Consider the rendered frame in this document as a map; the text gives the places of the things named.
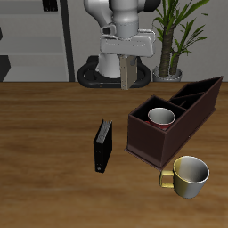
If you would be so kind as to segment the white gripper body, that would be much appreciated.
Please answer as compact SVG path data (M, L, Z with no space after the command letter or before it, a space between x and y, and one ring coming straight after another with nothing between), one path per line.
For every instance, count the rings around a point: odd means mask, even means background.
M120 40L116 36L101 35L100 50L108 54L151 57L154 54L155 33L150 29L139 29L130 40Z

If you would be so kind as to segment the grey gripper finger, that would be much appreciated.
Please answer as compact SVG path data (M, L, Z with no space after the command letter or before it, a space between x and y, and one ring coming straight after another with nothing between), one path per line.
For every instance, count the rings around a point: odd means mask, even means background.
M137 59L135 56L130 57L128 76L128 85L132 86L137 80Z
M128 57L125 55L119 56L119 68L121 77L121 89L128 90Z

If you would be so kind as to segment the red mug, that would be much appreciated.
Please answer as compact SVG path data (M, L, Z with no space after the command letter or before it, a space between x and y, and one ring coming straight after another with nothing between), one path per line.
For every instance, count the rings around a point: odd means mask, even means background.
M168 128L175 122L175 114L165 108L154 108L148 112L147 123L161 130Z

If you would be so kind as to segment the dark brown desk caddy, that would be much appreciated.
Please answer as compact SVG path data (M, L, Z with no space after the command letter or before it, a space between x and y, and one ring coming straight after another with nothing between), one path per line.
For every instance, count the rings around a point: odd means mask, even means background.
M221 77L185 85L169 100L156 95L128 115L126 151L162 170L216 110ZM166 108L175 114L175 122L163 131L148 123L148 112Z

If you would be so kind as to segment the black book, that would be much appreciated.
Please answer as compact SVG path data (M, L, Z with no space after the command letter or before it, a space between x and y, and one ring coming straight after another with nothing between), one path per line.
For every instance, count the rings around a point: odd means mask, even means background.
M95 171L103 173L112 152L112 122L102 121L94 138Z

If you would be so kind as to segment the yellow and white mug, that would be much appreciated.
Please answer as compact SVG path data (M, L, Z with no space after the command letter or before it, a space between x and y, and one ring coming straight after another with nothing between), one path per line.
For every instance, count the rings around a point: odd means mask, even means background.
M159 186L173 189L179 196L192 199L198 195L209 178L209 168L201 159L193 156L178 158L171 171L162 170Z

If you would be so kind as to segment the green pot plant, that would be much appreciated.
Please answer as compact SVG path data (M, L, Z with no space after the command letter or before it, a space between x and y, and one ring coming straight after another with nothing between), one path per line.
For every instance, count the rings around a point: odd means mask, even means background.
M209 2L209 0L199 0L196 3L192 1L190 0L183 9L180 9L179 0L162 0L163 12L157 10L159 17L153 22L157 21L161 26L157 31L162 47L160 63L152 71L154 82L180 82L183 73L177 68L179 57L184 53L191 53L188 50L191 45L206 39L200 36L204 25L190 34L195 19L183 24L188 16Z

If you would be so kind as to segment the black binders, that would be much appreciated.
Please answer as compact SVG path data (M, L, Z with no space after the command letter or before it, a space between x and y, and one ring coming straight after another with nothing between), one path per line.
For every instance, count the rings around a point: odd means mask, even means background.
M57 12L57 0L42 0L43 9L45 12Z

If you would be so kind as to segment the grey shelf unit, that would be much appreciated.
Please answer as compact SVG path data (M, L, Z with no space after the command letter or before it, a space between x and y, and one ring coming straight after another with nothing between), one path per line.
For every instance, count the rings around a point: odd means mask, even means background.
M11 69L3 82L73 82L68 0L45 12L42 0L0 0L0 55Z

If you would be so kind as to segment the black box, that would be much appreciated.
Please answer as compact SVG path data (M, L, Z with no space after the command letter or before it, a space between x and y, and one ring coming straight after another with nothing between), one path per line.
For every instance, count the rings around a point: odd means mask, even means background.
M11 69L11 63L7 55L0 55L0 82L4 81L4 78Z

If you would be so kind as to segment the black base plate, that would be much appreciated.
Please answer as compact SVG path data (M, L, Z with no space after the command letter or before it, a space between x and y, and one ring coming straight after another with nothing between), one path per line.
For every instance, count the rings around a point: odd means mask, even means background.
M98 61L98 55L91 55L87 58L86 64L77 72L77 80L80 85L87 88L120 88L119 78L107 78L95 70ZM145 87L150 81L151 71L142 64L141 58L137 57L137 80L133 83L132 88Z

